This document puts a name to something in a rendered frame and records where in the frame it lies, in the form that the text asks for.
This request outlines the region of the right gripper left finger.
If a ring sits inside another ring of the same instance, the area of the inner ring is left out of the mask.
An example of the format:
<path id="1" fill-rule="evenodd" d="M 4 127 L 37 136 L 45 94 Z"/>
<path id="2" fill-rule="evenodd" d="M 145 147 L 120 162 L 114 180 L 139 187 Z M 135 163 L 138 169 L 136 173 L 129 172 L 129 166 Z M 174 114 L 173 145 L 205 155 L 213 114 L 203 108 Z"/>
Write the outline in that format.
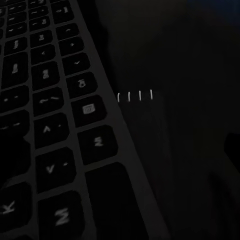
<path id="1" fill-rule="evenodd" d="M 0 193 L 26 153 L 22 133 L 0 138 Z"/>

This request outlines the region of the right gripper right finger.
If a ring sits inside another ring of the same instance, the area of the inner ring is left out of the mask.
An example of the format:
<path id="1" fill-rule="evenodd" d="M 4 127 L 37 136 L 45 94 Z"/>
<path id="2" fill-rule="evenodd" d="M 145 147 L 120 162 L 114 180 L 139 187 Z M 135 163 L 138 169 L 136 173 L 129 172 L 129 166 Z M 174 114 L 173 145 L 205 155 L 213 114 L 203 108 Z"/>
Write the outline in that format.
<path id="1" fill-rule="evenodd" d="M 224 151 L 240 173 L 240 135 L 229 133 L 226 138 Z"/>

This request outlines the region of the keyboard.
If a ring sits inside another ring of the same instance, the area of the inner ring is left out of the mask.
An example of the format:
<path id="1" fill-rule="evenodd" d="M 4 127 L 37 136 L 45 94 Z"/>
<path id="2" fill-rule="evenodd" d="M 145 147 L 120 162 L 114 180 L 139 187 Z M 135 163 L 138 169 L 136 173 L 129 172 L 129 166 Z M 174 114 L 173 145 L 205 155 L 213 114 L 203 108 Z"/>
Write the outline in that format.
<path id="1" fill-rule="evenodd" d="M 172 240 L 78 0 L 0 0 L 0 139 L 19 133 L 0 240 Z"/>

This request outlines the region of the notebook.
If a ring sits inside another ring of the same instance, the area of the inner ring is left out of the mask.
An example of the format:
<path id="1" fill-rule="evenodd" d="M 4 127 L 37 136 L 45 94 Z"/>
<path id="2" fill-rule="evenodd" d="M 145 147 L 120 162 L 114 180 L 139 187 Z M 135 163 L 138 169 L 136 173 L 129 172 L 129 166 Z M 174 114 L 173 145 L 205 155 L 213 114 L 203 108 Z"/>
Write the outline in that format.
<path id="1" fill-rule="evenodd" d="M 162 91 L 116 96 L 171 240 L 185 240 Z"/>

